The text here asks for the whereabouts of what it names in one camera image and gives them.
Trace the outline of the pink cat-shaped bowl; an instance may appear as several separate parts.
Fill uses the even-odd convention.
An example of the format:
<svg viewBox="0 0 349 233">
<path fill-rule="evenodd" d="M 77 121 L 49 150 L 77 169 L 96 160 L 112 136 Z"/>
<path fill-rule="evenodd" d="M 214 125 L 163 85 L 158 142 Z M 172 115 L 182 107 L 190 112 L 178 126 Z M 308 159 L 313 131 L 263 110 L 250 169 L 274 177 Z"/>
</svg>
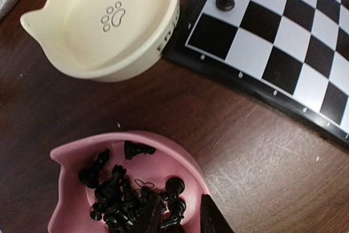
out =
<svg viewBox="0 0 349 233">
<path fill-rule="evenodd" d="M 139 154 L 132 160 L 124 157 L 124 142 L 133 141 L 156 149 L 154 154 Z M 90 218 L 95 203 L 94 190 L 85 187 L 78 173 L 91 166 L 99 153 L 109 149 L 110 159 L 100 173 L 100 181 L 111 178 L 112 168 L 118 164 L 127 170 L 133 188 L 150 182 L 158 190 L 166 181 L 180 177 L 185 190 L 180 195 L 186 202 L 181 225 L 185 232 L 200 232 L 202 194 L 209 194 L 204 174 L 197 161 L 181 145 L 156 133 L 128 131 L 105 133 L 76 140 L 53 149 L 52 160 L 60 164 L 58 204 L 49 221 L 49 232 L 108 232 L 104 221 Z"/>
</svg>

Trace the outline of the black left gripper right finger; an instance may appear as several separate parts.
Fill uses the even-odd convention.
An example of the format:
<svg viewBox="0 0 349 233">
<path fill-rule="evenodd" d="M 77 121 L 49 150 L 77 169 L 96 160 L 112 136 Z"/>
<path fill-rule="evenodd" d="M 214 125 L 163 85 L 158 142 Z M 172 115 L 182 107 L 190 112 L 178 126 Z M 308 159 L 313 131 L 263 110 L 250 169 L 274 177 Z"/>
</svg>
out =
<svg viewBox="0 0 349 233">
<path fill-rule="evenodd" d="M 201 233 L 234 233 L 210 195 L 202 194 L 200 207 Z"/>
</svg>

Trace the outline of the cream cat-shaped bowl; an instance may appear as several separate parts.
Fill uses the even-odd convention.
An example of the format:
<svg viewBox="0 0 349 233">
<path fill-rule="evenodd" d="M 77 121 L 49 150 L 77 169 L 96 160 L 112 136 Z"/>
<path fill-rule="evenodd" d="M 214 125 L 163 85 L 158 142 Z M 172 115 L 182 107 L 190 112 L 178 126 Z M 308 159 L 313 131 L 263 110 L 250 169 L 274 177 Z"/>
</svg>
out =
<svg viewBox="0 0 349 233">
<path fill-rule="evenodd" d="M 47 0 L 20 22 L 61 73 L 118 82 L 160 59 L 179 16 L 180 0 Z"/>
</svg>

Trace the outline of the black chess piece in bowl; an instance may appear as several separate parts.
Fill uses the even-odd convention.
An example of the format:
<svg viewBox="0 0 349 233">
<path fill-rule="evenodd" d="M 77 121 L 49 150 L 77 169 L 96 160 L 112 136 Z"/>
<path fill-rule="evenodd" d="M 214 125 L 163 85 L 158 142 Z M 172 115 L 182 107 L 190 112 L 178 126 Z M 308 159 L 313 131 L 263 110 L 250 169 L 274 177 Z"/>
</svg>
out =
<svg viewBox="0 0 349 233">
<path fill-rule="evenodd" d="M 102 220 L 104 211 L 105 211 L 105 205 L 96 202 L 92 206 L 92 211 L 90 212 L 90 218 L 94 221 L 100 221 Z"/>
<path fill-rule="evenodd" d="M 185 190 L 184 181 L 180 177 L 171 177 L 165 184 L 168 201 L 177 199 Z"/>
<path fill-rule="evenodd" d="M 132 160 L 133 157 L 139 154 L 154 154 L 156 149 L 141 143 L 135 143 L 133 141 L 124 142 L 124 157 L 126 160 Z"/>
<path fill-rule="evenodd" d="M 78 178 L 79 181 L 87 188 L 94 189 L 99 185 L 99 174 L 103 171 L 104 166 L 109 161 L 110 150 L 107 149 L 98 154 L 97 159 L 89 168 L 82 169 Z"/>
<path fill-rule="evenodd" d="M 115 165 L 112 169 L 112 177 L 98 185 L 94 195 L 98 203 L 110 204 L 122 196 L 120 181 L 127 173 L 126 168 L 122 165 Z"/>
</svg>

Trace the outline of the black white chessboard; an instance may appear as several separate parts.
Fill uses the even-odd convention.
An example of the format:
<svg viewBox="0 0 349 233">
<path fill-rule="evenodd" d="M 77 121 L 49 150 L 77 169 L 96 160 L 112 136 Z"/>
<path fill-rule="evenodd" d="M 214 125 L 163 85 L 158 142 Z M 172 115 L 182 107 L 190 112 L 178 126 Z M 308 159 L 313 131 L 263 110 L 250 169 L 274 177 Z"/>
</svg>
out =
<svg viewBox="0 0 349 233">
<path fill-rule="evenodd" d="M 348 146 L 348 0 L 189 0 L 165 53 Z"/>
</svg>

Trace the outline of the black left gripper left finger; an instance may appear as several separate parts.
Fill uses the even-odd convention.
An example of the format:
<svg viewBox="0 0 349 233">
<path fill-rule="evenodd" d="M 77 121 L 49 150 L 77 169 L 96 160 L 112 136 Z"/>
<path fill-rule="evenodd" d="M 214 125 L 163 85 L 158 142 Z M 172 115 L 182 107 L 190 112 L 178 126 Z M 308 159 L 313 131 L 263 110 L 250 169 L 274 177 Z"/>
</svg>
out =
<svg viewBox="0 0 349 233">
<path fill-rule="evenodd" d="M 161 232 L 164 209 L 164 192 L 143 186 L 141 188 L 140 215 L 136 218 L 130 232 Z"/>
</svg>

